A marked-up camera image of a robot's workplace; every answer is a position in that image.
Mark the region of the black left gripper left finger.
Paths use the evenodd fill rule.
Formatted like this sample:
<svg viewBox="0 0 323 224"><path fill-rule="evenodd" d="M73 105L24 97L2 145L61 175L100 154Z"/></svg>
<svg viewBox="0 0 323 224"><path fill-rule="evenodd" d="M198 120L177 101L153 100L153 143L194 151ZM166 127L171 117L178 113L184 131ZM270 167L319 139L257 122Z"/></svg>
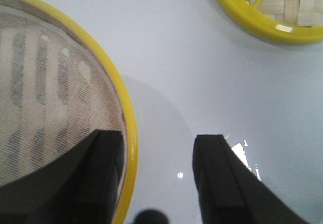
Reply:
<svg viewBox="0 0 323 224"><path fill-rule="evenodd" d="M1 187L1 223L111 223L123 168L122 133L95 130L52 163Z"/></svg>

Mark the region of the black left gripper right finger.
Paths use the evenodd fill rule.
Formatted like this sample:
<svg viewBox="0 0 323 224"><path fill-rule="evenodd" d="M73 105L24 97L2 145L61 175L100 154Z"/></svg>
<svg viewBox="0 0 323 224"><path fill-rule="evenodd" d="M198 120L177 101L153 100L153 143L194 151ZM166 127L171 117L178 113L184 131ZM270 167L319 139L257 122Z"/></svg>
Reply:
<svg viewBox="0 0 323 224"><path fill-rule="evenodd" d="M192 169L203 223L315 223L314 184L292 158L253 146L245 164L223 135L194 140Z"/></svg>

